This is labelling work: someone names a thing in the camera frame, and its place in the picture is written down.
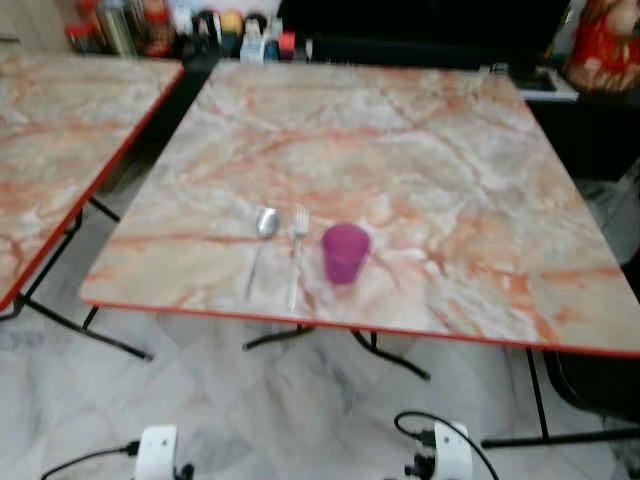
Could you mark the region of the purple plastic cup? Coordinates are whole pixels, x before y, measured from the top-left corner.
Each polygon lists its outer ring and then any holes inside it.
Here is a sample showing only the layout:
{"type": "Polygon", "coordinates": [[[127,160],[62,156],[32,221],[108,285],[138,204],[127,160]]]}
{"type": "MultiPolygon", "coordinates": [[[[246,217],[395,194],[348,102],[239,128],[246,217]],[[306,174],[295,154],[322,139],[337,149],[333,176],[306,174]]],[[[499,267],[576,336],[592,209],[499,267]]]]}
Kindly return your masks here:
{"type": "Polygon", "coordinates": [[[371,250],[370,234],[360,225],[335,224],[321,237],[326,279],[333,285],[356,282],[371,250]]]}

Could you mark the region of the black chair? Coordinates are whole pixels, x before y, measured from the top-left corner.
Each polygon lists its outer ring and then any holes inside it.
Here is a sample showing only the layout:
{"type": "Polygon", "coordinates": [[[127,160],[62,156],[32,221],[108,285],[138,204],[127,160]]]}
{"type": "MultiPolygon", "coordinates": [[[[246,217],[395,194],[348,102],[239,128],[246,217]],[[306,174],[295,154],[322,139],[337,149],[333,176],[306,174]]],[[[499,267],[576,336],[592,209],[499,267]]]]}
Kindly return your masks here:
{"type": "Polygon", "coordinates": [[[550,384],[575,408],[640,422],[640,360],[541,353],[550,384]]]}

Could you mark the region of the silver metal spoon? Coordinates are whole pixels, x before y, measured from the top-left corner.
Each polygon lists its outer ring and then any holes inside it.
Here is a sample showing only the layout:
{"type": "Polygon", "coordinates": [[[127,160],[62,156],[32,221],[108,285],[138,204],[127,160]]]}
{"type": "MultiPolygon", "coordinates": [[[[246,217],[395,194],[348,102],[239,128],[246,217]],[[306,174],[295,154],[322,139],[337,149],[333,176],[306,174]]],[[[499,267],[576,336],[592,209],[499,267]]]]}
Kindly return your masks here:
{"type": "Polygon", "coordinates": [[[253,251],[253,260],[250,265],[250,274],[247,276],[246,283],[244,283],[243,300],[250,301],[253,291],[253,283],[259,270],[259,265],[262,257],[262,251],[268,246],[275,237],[275,234],[279,232],[280,218],[278,210],[274,207],[262,207],[257,215],[255,230],[259,242],[253,251]]]}

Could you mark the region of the silver metal fork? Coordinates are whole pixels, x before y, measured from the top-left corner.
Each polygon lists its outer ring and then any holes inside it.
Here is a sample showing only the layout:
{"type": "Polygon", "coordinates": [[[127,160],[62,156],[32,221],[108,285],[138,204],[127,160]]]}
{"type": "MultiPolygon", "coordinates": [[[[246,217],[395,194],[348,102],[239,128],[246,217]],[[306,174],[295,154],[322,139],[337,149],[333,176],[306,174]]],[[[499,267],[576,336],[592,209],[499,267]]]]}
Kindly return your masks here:
{"type": "Polygon", "coordinates": [[[297,206],[291,223],[291,283],[289,283],[287,296],[287,307],[291,314],[297,311],[298,297],[300,297],[301,257],[308,234],[308,224],[310,224],[310,215],[306,207],[297,206]]]}

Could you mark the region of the black cabinet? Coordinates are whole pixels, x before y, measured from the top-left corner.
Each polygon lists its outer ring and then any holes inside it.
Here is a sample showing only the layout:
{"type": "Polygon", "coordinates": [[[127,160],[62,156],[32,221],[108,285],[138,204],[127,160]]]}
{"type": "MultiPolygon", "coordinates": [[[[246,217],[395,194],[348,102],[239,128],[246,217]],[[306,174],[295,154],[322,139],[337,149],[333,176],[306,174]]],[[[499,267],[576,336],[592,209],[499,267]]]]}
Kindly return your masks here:
{"type": "Polygon", "coordinates": [[[527,101],[532,115],[576,180],[618,180],[640,154],[636,99],[582,96],[575,101],[527,101]]]}

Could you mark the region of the white tray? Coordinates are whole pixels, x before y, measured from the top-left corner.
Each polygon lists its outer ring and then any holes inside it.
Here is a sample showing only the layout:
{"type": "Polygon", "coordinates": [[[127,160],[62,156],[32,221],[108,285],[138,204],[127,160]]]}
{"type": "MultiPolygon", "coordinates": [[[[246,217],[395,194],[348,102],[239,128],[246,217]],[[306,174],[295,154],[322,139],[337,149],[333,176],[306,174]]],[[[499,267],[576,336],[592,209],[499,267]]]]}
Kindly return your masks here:
{"type": "Polygon", "coordinates": [[[575,102],[580,92],[561,74],[549,67],[516,68],[507,70],[507,76],[516,83],[525,100],[575,102]]]}

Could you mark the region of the black toy figure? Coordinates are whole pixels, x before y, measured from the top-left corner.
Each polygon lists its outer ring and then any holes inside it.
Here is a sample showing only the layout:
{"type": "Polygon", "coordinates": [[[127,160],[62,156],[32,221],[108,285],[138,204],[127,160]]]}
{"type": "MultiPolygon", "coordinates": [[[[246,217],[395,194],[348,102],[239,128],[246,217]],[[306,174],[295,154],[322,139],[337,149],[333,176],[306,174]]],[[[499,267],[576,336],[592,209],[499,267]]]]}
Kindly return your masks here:
{"type": "Polygon", "coordinates": [[[221,52],[219,14],[214,10],[201,10],[192,17],[191,45],[197,55],[218,56],[221,52]]]}

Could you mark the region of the red bottle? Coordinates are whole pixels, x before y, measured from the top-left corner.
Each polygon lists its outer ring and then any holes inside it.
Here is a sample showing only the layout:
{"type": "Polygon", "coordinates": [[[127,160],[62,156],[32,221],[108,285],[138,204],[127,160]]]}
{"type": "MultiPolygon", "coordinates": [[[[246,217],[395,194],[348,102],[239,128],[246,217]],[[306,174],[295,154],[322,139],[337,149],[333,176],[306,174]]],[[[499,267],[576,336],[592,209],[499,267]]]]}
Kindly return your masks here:
{"type": "Polygon", "coordinates": [[[140,0],[143,20],[142,54],[150,58],[168,58],[173,54],[177,29],[166,0],[140,0]]]}

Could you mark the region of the silver metal canister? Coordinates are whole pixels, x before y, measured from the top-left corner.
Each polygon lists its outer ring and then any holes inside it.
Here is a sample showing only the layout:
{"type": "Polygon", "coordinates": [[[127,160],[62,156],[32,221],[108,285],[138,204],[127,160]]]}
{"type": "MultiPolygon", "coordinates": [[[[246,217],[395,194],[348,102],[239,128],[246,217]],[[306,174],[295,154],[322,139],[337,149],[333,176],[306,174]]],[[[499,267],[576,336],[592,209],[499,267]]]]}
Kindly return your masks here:
{"type": "Polygon", "coordinates": [[[110,49],[123,58],[137,58],[137,47],[125,0],[99,0],[96,13],[102,36],[110,49]]]}

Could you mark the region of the black television screen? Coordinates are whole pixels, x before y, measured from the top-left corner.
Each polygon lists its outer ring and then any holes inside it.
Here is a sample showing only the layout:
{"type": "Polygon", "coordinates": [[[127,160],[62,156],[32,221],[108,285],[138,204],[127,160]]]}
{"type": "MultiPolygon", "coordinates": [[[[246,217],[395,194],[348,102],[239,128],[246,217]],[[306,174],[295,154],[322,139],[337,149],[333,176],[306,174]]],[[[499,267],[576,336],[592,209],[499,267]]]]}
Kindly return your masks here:
{"type": "Polygon", "coordinates": [[[319,61],[472,68],[538,63],[573,0],[282,0],[319,61]]]}

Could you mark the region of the yellow toy figure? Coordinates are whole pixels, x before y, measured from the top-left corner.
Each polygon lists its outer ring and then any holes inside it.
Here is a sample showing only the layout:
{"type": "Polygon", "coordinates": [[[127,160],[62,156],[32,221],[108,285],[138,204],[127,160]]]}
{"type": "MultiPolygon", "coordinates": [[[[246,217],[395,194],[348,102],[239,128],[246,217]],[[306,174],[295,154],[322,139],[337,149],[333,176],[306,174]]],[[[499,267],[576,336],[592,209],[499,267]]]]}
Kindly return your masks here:
{"type": "Polygon", "coordinates": [[[242,36],[244,31],[244,15],[239,10],[224,10],[219,13],[221,35],[242,36]]]}

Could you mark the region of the red doll figurine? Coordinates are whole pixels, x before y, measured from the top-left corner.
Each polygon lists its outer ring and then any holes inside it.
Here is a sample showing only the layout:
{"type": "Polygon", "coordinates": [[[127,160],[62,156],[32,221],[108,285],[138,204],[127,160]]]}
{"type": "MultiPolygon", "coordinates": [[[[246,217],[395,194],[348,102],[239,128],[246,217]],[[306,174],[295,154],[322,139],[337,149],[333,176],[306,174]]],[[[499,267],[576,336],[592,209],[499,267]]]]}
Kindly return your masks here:
{"type": "Polygon", "coordinates": [[[588,0],[564,77],[581,93],[632,90],[640,73],[639,0],[588,0]]]}

